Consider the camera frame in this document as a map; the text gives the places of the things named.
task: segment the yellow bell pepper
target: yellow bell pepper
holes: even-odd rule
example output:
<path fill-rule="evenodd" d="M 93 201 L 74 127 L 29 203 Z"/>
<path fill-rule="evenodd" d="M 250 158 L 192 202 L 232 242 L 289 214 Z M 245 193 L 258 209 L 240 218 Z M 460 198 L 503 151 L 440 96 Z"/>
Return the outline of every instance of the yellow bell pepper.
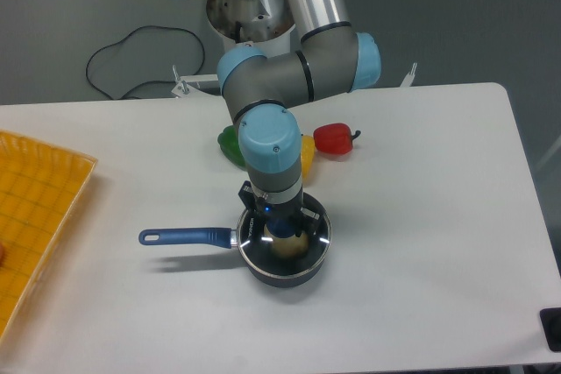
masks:
<path fill-rule="evenodd" d="M 312 167 L 314 154 L 316 153 L 316 143 L 311 136 L 302 136 L 302 149 L 300 151 L 300 161 L 302 162 L 302 177 L 308 176 L 309 169 Z"/>

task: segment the black cable wire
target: black cable wire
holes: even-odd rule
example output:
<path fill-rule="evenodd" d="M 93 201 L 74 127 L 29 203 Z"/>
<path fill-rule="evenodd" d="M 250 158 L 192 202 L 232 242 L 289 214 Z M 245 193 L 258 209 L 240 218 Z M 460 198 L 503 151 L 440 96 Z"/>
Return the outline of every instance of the black cable wire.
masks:
<path fill-rule="evenodd" d="M 134 34 L 136 34 L 137 32 L 143 31 L 143 30 L 163 30 L 163 31 L 179 31 L 179 32 L 185 32 L 189 35 L 191 35 L 193 38 L 196 39 L 196 41 L 199 43 L 199 46 L 201 46 L 201 53 L 202 53 L 202 58 L 201 58 L 201 64 L 199 65 L 199 67 L 196 69 L 196 72 L 194 72 L 193 74 L 199 74 L 199 72 L 201 72 L 202 67 L 204 66 L 204 61 L 206 60 L 206 51 L 204 49 L 204 45 L 202 44 L 201 39 L 192 31 L 187 30 L 185 28 L 178 28 L 178 27 L 174 27 L 174 26 L 160 26 L 160 25 L 144 25 L 144 26 L 140 26 L 139 28 L 137 28 L 136 30 L 132 31 L 131 33 L 129 33 L 126 37 L 124 37 L 123 39 L 120 39 L 118 42 L 113 43 L 113 44 L 109 44 L 108 46 L 102 47 L 99 50 L 97 50 L 95 53 L 93 53 L 89 59 L 88 59 L 88 63 L 86 64 L 86 80 L 88 81 L 89 85 L 95 89 L 96 91 L 98 91 L 99 93 L 103 94 L 105 97 L 107 97 L 110 100 L 131 100 L 131 99 L 135 99 L 135 100 L 139 100 L 140 98 L 138 98 L 137 96 L 132 96 L 131 93 L 133 91 L 135 91 L 138 88 L 141 87 L 145 87 L 146 85 L 157 85 L 157 84 L 162 84 L 162 83 L 176 83 L 175 81 L 145 81 L 140 83 L 139 85 L 136 85 L 134 87 L 132 87 L 131 89 L 129 89 L 128 91 L 126 91 L 123 95 L 121 95 L 118 98 L 114 98 L 113 96 L 109 95 L 107 92 L 103 91 L 101 88 L 99 88 L 98 86 L 96 86 L 94 84 L 94 82 L 90 79 L 89 77 L 89 65 L 91 64 L 92 60 L 99 54 L 101 53 L 103 50 L 107 50 L 108 48 L 112 48 L 115 46 L 119 46 L 121 44 L 124 44 L 124 42 L 129 39 L 130 37 L 132 37 Z"/>

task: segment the metal bracket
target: metal bracket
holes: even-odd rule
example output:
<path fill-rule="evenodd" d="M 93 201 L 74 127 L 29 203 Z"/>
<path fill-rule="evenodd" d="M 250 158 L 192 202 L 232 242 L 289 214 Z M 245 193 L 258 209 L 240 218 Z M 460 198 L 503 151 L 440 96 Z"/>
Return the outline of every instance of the metal bracket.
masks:
<path fill-rule="evenodd" d="M 192 76 L 179 76 L 175 65 L 172 66 L 175 78 L 175 87 L 172 94 L 176 98 L 185 98 L 195 92 L 220 89 L 218 76 L 215 74 L 194 74 Z"/>

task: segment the pan handle hole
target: pan handle hole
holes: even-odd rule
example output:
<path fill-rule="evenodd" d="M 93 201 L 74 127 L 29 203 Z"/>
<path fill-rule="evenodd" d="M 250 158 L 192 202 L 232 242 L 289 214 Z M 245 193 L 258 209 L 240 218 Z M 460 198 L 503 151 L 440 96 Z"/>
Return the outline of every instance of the pan handle hole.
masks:
<path fill-rule="evenodd" d="M 148 234 L 144 237 L 144 241 L 158 241 L 160 239 L 160 234 Z"/>

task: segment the orange tray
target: orange tray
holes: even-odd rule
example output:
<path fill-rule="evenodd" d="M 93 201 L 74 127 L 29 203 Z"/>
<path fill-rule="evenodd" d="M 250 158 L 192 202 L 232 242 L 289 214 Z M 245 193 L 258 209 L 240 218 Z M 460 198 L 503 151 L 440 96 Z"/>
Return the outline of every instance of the orange tray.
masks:
<path fill-rule="evenodd" d="M 0 131 L 0 340 L 45 268 L 96 162 Z"/>

